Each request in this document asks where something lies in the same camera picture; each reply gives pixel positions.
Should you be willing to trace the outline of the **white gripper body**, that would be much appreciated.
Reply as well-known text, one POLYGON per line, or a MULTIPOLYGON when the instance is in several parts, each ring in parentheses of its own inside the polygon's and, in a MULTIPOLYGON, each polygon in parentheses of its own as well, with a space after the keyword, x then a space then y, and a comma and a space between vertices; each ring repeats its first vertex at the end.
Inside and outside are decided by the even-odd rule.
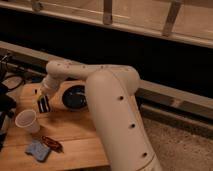
POLYGON ((41 82, 40 91, 42 95, 52 98, 60 87, 61 81, 47 75, 41 82))

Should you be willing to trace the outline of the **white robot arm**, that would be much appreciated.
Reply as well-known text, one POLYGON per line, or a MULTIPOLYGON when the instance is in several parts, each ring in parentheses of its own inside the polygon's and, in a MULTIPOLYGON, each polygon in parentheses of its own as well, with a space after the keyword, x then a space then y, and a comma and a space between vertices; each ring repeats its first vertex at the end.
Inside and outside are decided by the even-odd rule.
POLYGON ((85 82, 90 114, 112 171, 163 171, 131 97, 140 76, 127 65, 86 65, 70 60, 52 60, 41 92, 54 96, 67 78, 85 82))

